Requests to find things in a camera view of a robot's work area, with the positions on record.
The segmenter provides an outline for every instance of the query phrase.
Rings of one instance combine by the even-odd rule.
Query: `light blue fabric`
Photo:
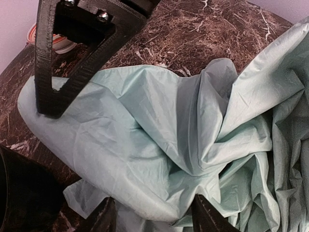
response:
[[[191,232],[199,193],[241,231],[307,232],[308,32],[309,19],[296,24],[240,75],[225,58],[188,78],[100,71],[57,120],[37,113],[32,77],[18,109],[83,178],[64,191],[83,217],[112,196],[119,232]]]

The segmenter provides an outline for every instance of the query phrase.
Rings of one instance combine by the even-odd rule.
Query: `white wall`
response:
[[[0,0],[0,73],[25,47],[39,0]]]
[[[309,16],[309,0],[248,0],[286,20],[297,23]]]
[[[309,15],[309,0],[249,0],[295,23]],[[39,0],[0,0],[0,73],[26,45]]]

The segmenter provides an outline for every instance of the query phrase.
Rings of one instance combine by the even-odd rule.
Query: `red and white container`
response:
[[[34,24],[27,33],[27,42],[29,44],[35,44],[35,34],[37,25]],[[68,40],[61,35],[53,35],[53,50],[58,54],[64,54],[76,47],[76,43]]]

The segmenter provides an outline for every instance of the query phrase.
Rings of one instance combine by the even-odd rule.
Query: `black object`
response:
[[[40,232],[55,221],[62,188],[40,164],[0,145],[0,232]]]
[[[144,27],[158,3],[159,0],[40,0],[35,41],[38,112],[61,117],[93,75]],[[59,91],[52,88],[53,34],[89,47]]]
[[[240,232],[202,195],[191,205],[194,232]],[[113,198],[105,198],[76,232],[115,232],[117,211]]]
[[[194,232],[239,232],[203,195],[195,195],[191,211]]]

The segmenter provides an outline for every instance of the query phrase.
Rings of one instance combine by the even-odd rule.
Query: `wrinkled cloth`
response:
[[[309,18],[240,75],[226,58],[187,78],[149,65],[100,71],[57,120],[37,113],[31,77],[18,109],[82,178],[64,195],[84,218],[112,196],[117,231],[191,232],[198,193],[241,231],[307,232],[308,32]]]

